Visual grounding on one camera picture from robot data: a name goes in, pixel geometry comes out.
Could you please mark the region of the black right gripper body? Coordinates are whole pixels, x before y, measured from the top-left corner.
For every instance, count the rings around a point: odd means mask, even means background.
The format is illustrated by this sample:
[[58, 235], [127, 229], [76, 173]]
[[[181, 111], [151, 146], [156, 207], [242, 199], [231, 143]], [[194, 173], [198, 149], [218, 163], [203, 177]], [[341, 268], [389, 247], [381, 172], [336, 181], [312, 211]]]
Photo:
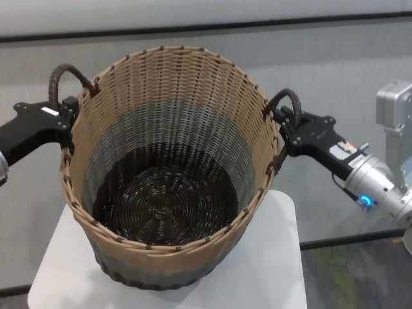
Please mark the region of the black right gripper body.
[[336, 176], [349, 176], [366, 153], [338, 135], [331, 116], [304, 114], [301, 122], [301, 154], [319, 162]]

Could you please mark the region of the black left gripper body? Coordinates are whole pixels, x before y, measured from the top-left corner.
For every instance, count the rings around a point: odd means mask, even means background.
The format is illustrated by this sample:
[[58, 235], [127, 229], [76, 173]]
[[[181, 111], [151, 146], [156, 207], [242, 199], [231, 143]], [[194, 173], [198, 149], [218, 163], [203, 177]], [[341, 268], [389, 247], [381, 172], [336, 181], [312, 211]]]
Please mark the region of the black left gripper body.
[[18, 103], [15, 118], [1, 126], [1, 154], [8, 166], [47, 143], [64, 143], [64, 118], [47, 102]]

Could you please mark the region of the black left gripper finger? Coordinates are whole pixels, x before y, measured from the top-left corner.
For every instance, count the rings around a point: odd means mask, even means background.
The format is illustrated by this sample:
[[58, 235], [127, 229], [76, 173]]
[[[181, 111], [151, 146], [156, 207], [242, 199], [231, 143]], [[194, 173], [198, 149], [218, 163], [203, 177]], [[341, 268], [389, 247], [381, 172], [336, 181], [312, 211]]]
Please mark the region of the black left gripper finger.
[[62, 100], [62, 105], [68, 110], [72, 110], [74, 113], [79, 112], [79, 100], [77, 97], [68, 96]]
[[72, 127], [77, 119], [74, 111], [63, 111], [59, 114], [57, 124], [57, 140], [60, 144], [69, 144], [72, 139]]

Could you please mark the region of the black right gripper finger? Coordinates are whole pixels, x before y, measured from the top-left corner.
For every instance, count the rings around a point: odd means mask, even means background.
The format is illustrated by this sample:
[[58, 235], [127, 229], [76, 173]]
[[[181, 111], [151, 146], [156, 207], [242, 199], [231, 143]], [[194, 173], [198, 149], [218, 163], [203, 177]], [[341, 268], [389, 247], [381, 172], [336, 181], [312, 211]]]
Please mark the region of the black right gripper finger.
[[288, 107], [281, 107], [280, 109], [275, 109], [273, 119], [278, 124], [288, 122], [292, 126], [294, 126], [294, 111]]
[[289, 156], [297, 157], [301, 155], [301, 143], [297, 140], [297, 130], [292, 124], [281, 124], [280, 134], [284, 140]]

